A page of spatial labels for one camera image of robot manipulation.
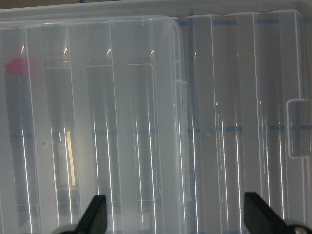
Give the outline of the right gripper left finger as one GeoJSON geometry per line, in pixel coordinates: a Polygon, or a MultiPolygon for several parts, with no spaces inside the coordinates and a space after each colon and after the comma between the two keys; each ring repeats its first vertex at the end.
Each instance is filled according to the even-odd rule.
{"type": "Polygon", "coordinates": [[[85,213],[75,228],[76,234],[105,234],[108,226],[105,195],[92,198],[85,213]]]}

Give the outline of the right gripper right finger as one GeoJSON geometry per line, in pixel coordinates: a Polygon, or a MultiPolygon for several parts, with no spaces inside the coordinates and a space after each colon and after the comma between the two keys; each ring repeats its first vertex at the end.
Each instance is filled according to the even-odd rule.
{"type": "Polygon", "coordinates": [[[244,224],[250,234],[283,234],[284,222],[256,192],[244,193],[244,224]]]}

